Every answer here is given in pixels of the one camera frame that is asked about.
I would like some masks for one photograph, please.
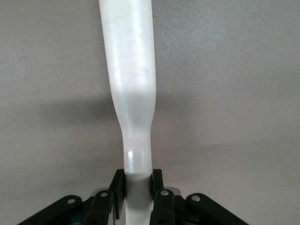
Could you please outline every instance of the gray background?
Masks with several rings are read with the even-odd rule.
[[[300,2],[154,0],[153,167],[252,225],[300,221]],[[123,167],[97,0],[0,1],[0,224]]]

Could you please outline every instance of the narrow neck of white object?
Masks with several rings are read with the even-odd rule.
[[[99,0],[112,99],[122,130],[126,224],[152,210],[150,130],[156,75],[151,0]]]

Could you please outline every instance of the wide body of white object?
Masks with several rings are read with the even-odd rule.
[[[151,0],[99,0],[99,4],[124,145],[126,224],[148,225],[153,206],[150,130],[156,99]]]

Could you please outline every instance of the tapered section of white object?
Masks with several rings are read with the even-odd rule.
[[[156,99],[151,0],[99,0],[99,4],[112,98],[123,136],[126,224],[148,225],[150,130]]]

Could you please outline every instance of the white handle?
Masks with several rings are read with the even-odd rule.
[[[99,0],[99,4],[112,99],[123,136],[126,224],[148,225],[150,130],[156,99],[151,0]]]

